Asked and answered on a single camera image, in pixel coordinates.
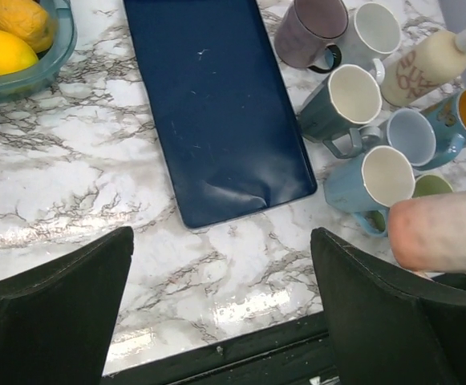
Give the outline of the white light blue mug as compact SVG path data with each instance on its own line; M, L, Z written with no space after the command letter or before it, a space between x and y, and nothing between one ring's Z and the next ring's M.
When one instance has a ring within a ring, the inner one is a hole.
M384 5L367 2L350 13L346 32L336 45L341 64L371 72L381 85L386 75L383 60L397 51L400 42L400 25L394 14Z

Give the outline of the purple mug black handle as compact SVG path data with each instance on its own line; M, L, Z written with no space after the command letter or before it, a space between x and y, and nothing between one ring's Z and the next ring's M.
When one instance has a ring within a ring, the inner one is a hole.
M337 41L348 26L348 10L341 0L295 0L274 36L274 48L290 67L328 74L342 62Z

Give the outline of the pink mug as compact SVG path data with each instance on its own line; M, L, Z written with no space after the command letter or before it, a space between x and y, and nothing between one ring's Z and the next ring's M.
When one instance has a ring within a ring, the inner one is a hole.
M466 273L466 191L394 204L387 231L394 258L404 269Z

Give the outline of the green mug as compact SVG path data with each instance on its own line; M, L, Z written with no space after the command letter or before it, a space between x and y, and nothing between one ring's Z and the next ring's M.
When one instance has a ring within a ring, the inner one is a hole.
M417 176L415 179L415 190L412 197L425 197L442 193L452 193L453 191L453 187L442 176L423 174ZM378 231L383 232L386 229L386 220L382 213L370 212L368 219Z

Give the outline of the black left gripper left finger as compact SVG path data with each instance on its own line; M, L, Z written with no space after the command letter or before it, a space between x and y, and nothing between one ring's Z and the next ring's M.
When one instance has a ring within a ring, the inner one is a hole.
M98 384L132 263L121 227L0 281L0 384Z

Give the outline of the grey blue faceted mug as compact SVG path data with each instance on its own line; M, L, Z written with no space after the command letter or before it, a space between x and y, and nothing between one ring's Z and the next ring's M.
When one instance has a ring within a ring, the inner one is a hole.
M324 144L335 157L350 159L363 151L359 129L381 112L379 84L358 65L343 64L315 89L298 114L302 135Z

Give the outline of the light blue faceted mug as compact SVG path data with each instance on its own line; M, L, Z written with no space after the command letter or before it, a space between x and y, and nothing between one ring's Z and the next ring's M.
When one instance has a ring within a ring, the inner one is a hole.
M366 218L377 212L386 220L389 208L412 198L415 191L413 167L397 149L379 145L335 168L324 184L326 203L351 214L374 237L386 237Z

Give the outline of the blue butterfly mug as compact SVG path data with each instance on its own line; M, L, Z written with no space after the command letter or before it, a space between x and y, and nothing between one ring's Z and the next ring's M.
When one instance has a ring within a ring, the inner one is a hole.
M466 148L466 89L420 112L436 135L436 152L420 171L432 170L454 160Z

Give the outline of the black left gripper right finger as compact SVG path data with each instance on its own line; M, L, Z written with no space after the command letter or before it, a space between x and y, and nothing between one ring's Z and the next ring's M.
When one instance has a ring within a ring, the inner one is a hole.
M431 280L331 231L310 251L344 384L466 384L466 275Z

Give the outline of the pale grey footed mug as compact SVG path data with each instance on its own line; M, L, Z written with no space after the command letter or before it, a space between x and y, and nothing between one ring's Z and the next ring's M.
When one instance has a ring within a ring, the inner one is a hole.
M379 126L360 129L363 148L388 145L402 152L414 168L427 164L436 152L436 134L419 112L400 108Z

